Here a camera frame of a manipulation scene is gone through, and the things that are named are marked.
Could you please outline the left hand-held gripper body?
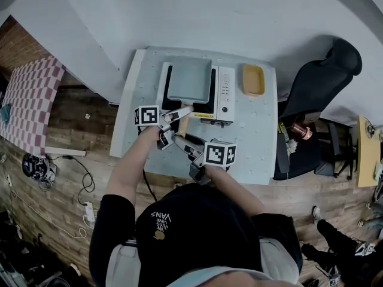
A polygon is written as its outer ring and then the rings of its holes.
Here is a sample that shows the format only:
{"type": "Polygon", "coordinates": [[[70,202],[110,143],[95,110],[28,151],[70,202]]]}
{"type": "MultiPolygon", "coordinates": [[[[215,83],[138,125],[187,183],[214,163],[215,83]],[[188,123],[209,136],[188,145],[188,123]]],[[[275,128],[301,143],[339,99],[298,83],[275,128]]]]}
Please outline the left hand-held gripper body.
{"type": "Polygon", "coordinates": [[[171,124],[177,121],[177,113],[160,113],[159,106],[138,106],[134,110],[134,124],[137,128],[156,126],[159,128],[159,140],[157,147],[160,150],[165,150],[171,146],[173,142],[174,131],[171,124]]]}

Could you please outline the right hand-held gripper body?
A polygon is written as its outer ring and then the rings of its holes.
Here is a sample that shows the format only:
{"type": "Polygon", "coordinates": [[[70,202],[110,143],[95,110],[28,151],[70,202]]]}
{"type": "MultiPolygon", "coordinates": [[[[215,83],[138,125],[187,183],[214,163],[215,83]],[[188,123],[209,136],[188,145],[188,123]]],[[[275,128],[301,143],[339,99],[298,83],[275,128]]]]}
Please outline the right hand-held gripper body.
{"type": "Polygon", "coordinates": [[[189,155],[193,158],[190,165],[190,177],[200,185],[211,182],[206,175],[205,166],[216,166],[228,170],[236,159],[236,144],[228,142],[205,142],[199,149],[191,148],[189,155]]]}

